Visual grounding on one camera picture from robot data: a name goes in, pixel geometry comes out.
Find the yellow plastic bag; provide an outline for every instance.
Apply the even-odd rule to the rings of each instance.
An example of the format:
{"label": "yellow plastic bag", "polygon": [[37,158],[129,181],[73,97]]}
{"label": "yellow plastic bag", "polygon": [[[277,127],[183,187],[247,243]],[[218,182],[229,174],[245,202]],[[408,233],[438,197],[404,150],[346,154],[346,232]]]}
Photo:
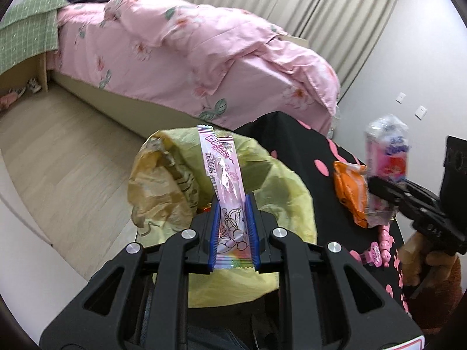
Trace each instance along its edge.
{"label": "yellow plastic bag", "polygon": [[[254,139],[223,131],[216,133],[218,136],[233,135],[245,192],[254,192],[258,208],[272,213],[279,226],[315,244],[313,203],[298,175],[272,158]],[[155,141],[163,143],[163,148],[151,146]],[[188,195],[175,188],[177,176],[183,172],[185,179],[194,176]],[[137,241],[145,247],[152,246],[188,228],[192,218],[188,201],[198,200],[202,207],[211,202],[213,194],[203,164],[198,130],[172,129],[153,134],[136,156],[128,187],[128,200],[135,207],[132,217],[139,227]],[[192,274],[189,307],[243,303],[277,288],[277,274],[259,274],[253,268],[215,270],[211,275]]]}

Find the shoe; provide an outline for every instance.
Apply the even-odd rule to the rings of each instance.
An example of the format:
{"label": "shoe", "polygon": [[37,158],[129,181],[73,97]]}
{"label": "shoe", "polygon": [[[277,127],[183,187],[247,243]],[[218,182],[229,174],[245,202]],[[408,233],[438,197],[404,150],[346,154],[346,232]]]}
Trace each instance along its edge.
{"label": "shoe", "polygon": [[29,81],[27,82],[27,88],[32,93],[37,93],[42,89],[42,85],[40,85],[37,79],[33,77],[32,79],[29,79]]}
{"label": "shoe", "polygon": [[23,88],[13,88],[9,91],[9,93],[16,92],[18,94],[18,98],[23,96],[24,92],[26,92],[26,87]]}

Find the wall outlet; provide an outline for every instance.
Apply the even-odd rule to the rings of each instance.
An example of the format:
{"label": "wall outlet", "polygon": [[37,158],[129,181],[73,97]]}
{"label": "wall outlet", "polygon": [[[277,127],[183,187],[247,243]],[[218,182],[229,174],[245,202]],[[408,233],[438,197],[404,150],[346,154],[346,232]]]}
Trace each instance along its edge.
{"label": "wall outlet", "polygon": [[415,116],[418,119],[422,120],[423,117],[425,117],[425,114],[426,114],[427,111],[428,111],[428,109],[426,109],[424,106],[420,105],[419,108],[415,111]]}
{"label": "wall outlet", "polygon": [[401,93],[399,93],[399,96],[397,97],[396,101],[399,104],[402,104],[402,100],[404,99],[404,97],[406,97],[406,94],[401,92]]}

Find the pink bedding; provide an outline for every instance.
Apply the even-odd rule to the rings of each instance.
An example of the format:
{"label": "pink bedding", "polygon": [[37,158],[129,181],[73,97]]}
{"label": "pink bedding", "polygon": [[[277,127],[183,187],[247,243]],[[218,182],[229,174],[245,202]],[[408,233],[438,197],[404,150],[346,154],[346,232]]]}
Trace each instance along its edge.
{"label": "pink bedding", "polygon": [[76,4],[58,15],[60,73],[234,130],[283,111],[326,134],[339,81],[312,50],[243,10],[182,0]]}

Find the pink snack wrapper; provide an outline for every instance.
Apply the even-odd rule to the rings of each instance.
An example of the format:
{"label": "pink snack wrapper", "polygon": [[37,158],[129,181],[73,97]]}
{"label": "pink snack wrapper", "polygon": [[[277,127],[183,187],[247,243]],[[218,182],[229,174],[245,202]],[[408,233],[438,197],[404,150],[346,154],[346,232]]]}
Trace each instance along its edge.
{"label": "pink snack wrapper", "polygon": [[245,221],[245,191],[231,136],[218,138],[211,126],[198,125],[206,174],[220,204],[220,228],[215,268],[251,267]]}

